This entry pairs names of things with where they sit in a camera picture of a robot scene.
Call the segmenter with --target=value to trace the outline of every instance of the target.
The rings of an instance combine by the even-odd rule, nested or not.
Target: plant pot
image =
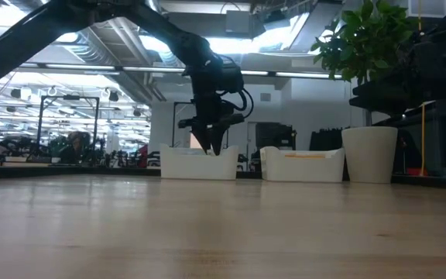
[[[362,127],[341,132],[350,181],[390,183],[397,129]]]

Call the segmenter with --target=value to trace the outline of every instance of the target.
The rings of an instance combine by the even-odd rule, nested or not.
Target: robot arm
[[[206,39],[177,28],[136,0],[49,1],[0,36],[0,79],[59,36],[119,16],[130,19],[162,40],[186,65],[184,74],[191,78],[196,116],[180,122],[179,126],[191,126],[204,150],[212,147],[218,155],[226,130],[230,125],[243,122],[244,117],[233,114],[235,105],[222,101],[216,91],[238,92],[244,96],[240,68],[233,61],[225,63],[213,53]]]

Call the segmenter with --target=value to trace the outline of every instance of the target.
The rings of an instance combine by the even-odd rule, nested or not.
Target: wooden tabletop
[[[446,278],[446,190],[0,180],[0,278]]]

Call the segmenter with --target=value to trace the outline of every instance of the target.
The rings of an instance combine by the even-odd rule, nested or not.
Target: black equipment
[[[446,16],[438,27],[415,33],[391,74],[354,88],[350,100],[370,111],[402,114],[422,102],[446,98]]]
[[[290,125],[274,122],[256,123],[256,147],[258,150],[266,146],[289,147],[295,150],[296,135],[297,132]]]
[[[119,16],[126,17],[163,41],[185,65],[190,76],[197,115],[183,126],[191,126],[204,150],[220,153],[221,141],[230,125],[244,121],[234,109],[246,109],[240,67],[228,57],[211,51],[209,42],[170,23],[144,2],[136,0],[51,0],[28,14],[0,36],[0,78],[27,61],[65,33],[77,32]],[[221,99],[239,93],[244,106],[238,108]]]

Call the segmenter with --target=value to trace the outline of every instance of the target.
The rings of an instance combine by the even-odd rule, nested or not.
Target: white plastic bin
[[[161,177],[180,179],[235,180],[238,146],[222,150],[219,156],[203,150],[172,148],[160,144]]]
[[[345,152],[261,149],[262,178],[267,181],[342,182]]]

